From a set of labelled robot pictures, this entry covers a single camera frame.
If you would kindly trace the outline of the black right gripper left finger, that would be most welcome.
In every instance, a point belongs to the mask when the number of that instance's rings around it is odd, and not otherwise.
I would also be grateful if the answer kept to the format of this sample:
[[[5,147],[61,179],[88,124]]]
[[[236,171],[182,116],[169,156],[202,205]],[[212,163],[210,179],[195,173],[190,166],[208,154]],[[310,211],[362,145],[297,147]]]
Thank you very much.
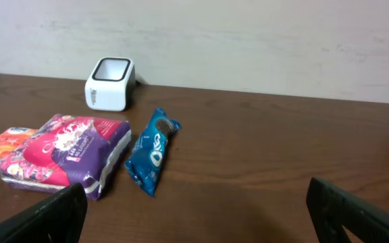
[[[72,184],[0,223],[0,242],[78,242],[88,208]]]

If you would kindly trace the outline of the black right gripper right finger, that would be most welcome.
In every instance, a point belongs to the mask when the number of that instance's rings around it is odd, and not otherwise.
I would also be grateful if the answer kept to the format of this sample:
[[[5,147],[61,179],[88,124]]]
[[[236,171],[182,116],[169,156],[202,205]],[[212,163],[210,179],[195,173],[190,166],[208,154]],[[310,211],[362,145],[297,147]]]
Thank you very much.
[[[389,213],[321,179],[312,178],[306,204],[320,242],[389,242]]]

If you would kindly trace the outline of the red purple pad pack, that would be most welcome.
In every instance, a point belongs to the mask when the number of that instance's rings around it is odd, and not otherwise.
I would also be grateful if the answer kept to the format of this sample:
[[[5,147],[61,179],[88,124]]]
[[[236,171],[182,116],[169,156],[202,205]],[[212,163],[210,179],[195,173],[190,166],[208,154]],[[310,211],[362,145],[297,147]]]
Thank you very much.
[[[1,178],[14,188],[50,193],[79,183],[97,200],[131,135],[128,121],[56,114],[0,161]]]

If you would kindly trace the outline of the orange tissue pack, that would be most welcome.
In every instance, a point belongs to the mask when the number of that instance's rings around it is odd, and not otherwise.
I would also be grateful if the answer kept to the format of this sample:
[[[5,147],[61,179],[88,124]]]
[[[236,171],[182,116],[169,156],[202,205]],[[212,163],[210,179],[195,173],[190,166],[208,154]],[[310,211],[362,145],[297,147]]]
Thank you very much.
[[[37,130],[30,128],[11,127],[0,134],[0,160],[8,156]]]

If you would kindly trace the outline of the blue Oreo cookie pack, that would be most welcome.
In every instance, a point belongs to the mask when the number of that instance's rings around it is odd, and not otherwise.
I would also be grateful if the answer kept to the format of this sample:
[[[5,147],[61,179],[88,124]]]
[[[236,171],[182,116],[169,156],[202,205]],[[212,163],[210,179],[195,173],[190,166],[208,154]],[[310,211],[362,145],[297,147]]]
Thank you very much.
[[[169,118],[162,108],[156,108],[124,163],[135,184],[149,196],[154,196],[157,188],[167,144],[180,128],[178,121]]]

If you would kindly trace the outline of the white barcode scanner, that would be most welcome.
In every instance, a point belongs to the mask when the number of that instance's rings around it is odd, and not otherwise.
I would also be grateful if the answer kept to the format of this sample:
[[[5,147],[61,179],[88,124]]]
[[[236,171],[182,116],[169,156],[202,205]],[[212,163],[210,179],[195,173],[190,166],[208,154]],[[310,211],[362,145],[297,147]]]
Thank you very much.
[[[123,111],[127,108],[135,87],[135,65],[131,59],[101,58],[84,87],[86,104],[99,111]]]

